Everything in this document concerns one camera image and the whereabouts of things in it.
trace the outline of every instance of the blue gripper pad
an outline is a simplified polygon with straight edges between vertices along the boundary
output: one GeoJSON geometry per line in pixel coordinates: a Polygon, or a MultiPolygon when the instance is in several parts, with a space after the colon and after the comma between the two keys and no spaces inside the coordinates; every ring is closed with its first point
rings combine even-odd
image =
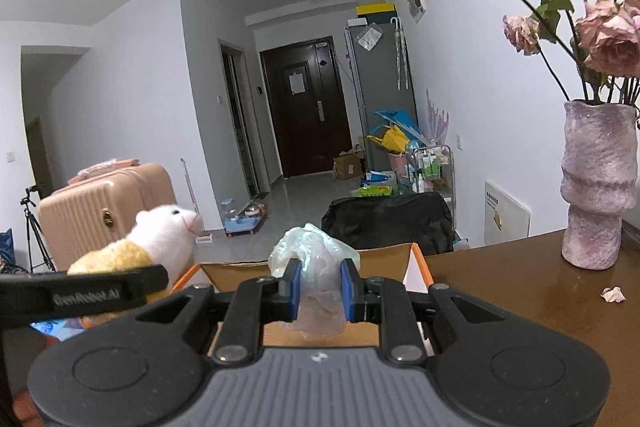
{"type": "Polygon", "coordinates": [[[342,261],[340,263],[340,290],[342,292],[342,306],[344,307],[344,317],[347,322],[353,320],[354,306],[353,306],[353,281],[347,268],[347,263],[342,261]]]}
{"type": "Polygon", "coordinates": [[[298,318],[298,307],[300,306],[300,276],[302,275],[302,263],[298,263],[296,266],[296,272],[293,275],[293,280],[290,286],[290,298],[289,304],[291,306],[291,318],[296,320],[298,318]]]}

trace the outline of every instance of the door handle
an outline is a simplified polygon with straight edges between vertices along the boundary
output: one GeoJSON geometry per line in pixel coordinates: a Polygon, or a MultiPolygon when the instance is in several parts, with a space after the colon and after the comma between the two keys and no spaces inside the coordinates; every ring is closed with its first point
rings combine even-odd
{"type": "Polygon", "coordinates": [[[322,108],[322,100],[318,100],[318,116],[320,117],[320,121],[324,121],[324,109],[322,108]]]}

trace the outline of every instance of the white poster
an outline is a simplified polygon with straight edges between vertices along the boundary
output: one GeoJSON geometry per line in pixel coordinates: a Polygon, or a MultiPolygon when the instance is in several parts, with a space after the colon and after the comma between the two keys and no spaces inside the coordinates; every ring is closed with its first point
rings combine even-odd
{"type": "Polygon", "coordinates": [[[291,86],[291,94],[305,92],[305,78],[300,73],[290,74],[289,86],[291,86]]]}
{"type": "Polygon", "coordinates": [[[531,212],[490,182],[484,182],[484,244],[529,237],[531,212]]]}

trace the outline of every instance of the textured pink vase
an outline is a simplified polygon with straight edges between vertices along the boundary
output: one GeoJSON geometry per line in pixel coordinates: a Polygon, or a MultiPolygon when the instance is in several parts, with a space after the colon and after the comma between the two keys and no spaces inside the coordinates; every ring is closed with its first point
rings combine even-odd
{"type": "Polygon", "coordinates": [[[636,110],[577,101],[564,110],[560,193],[570,206],[562,256],[574,266],[604,270],[618,259],[621,215],[636,206],[636,110]]]}

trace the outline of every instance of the tripod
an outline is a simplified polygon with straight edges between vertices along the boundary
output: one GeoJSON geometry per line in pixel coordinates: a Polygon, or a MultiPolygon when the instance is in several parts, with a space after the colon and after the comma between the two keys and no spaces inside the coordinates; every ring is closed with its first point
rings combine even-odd
{"type": "Polygon", "coordinates": [[[24,206],[24,219],[27,225],[27,248],[29,251],[29,269],[31,273],[33,273],[33,271],[36,268],[39,268],[40,266],[46,266],[51,271],[55,272],[56,267],[53,266],[53,261],[49,256],[49,252],[47,252],[47,247],[44,246],[44,241],[42,240],[42,229],[40,227],[40,224],[38,223],[38,220],[36,219],[36,216],[33,214],[33,212],[31,212],[31,209],[30,209],[30,205],[33,208],[36,207],[36,204],[33,203],[33,201],[31,201],[31,193],[37,192],[38,186],[33,185],[33,187],[27,188],[26,191],[27,191],[27,195],[26,197],[20,200],[20,204],[24,206]],[[36,264],[36,266],[33,266],[33,257],[31,256],[31,232],[33,232],[33,237],[36,238],[36,243],[38,244],[38,247],[40,248],[40,253],[42,254],[42,263],[36,264]]]}

